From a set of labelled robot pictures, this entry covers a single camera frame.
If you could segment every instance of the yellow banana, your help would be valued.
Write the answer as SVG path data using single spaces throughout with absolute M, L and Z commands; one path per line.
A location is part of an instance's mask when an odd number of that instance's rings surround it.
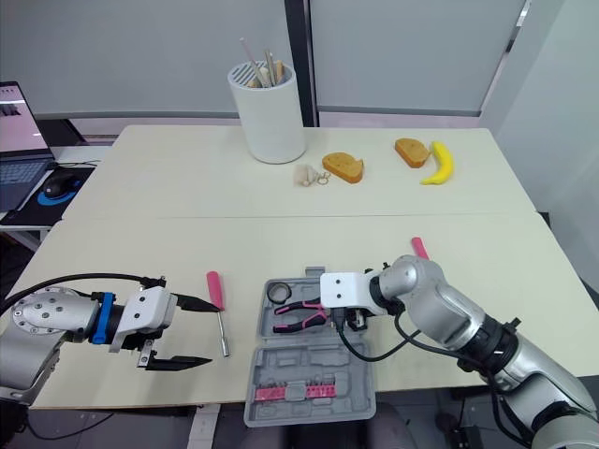
M 439 168 L 434 175 L 422 180 L 420 183 L 443 184 L 451 177 L 451 174 L 453 173 L 453 157 L 443 143 L 433 142 L 431 146 L 432 154 L 439 163 Z

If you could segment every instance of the utensil holder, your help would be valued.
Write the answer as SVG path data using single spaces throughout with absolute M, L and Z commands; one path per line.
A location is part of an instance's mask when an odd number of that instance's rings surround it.
M 250 153 L 267 164 L 291 162 L 306 151 L 296 73 L 284 68 L 283 81 L 269 88 L 247 87 L 254 78 L 250 63 L 236 65 L 227 76 Z

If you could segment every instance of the laptop keyboard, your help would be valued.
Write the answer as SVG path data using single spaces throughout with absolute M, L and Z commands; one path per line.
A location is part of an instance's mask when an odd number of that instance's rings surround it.
M 46 164 L 47 162 L 25 162 L 22 164 L 0 166 L 0 184 L 7 185 L 30 182 L 36 173 Z

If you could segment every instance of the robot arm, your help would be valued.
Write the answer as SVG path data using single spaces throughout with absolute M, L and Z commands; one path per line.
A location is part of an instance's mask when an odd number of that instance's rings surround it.
M 599 447 L 597 411 L 584 385 L 518 334 L 518 320 L 501 325 L 448 285 L 434 262 L 405 255 L 378 273 L 325 273 L 320 289 L 331 309 L 379 315 L 404 307 L 425 335 L 475 362 L 458 365 L 497 388 L 533 448 Z
M 31 405 L 58 362 L 65 341 L 109 345 L 109 351 L 139 350 L 138 367 L 181 370 L 210 362 L 176 355 L 156 358 L 153 343 L 170 326 L 175 308 L 218 311 L 197 297 L 172 294 L 164 279 L 153 280 L 124 306 L 113 293 L 85 295 L 60 286 L 17 298 L 0 336 L 0 399 Z

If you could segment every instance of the pink screwdriver handle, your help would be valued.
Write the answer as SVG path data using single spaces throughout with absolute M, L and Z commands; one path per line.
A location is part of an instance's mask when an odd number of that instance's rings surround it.
M 208 282 L 208 291 L 210 292 L 210 301 L 221 311 L 223 307 L 223 290 L 221 290 L 220 276 L 216 271 L 206 273 L 206 281 Z
M 414 237 L 412 239 L 412 248 L 414 248 L 414 252 L 418 257 L 429 260 L 429 255 L 427 254 L 427 250 L 424 248 L 424 243 L 420 237 Z

